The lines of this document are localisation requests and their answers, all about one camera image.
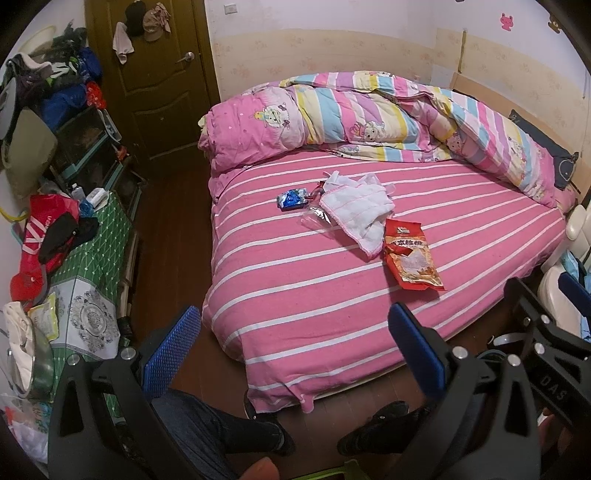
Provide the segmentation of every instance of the metal pot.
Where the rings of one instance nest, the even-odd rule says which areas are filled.
[[[8,350],[8,370],[20,398],[47,400],[53,388],[53,351],[45,334],[33,325],[33,368],[31,383],[25,388],[12,352]]]

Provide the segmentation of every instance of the pink bear sticker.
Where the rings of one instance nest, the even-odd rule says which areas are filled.
[[[511,31],[511,27],[513,26],[513,16],[505,16],[505,14],[501,15],[501,24],[502,24],[502,29],[503,30],[507,30],[508,32]]]

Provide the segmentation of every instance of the red snack bag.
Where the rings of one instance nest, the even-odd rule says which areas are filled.
[[[445,290],[427,245],[421,224],[386,219],[386,265],[407,290]]]

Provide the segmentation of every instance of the person's leg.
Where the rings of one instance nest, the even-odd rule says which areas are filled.
[[[234,480],[226,453],[270,452],[282,441],[273,424],[234,417],[198,398],[169,390],[152,407],[179,448],[207,480]]]

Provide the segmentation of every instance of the navy pillow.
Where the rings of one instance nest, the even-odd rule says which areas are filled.
[[[509,114],[509,120],[527,133],[539,146],[548,150],[548,153],[554,158],[554,186],[560,190],[564,190],[573,177],[574,164],[579,158],[579,152],[571,155],[568,150],[558,145],[548,135],[525,120],[515,110],[512,110]]]

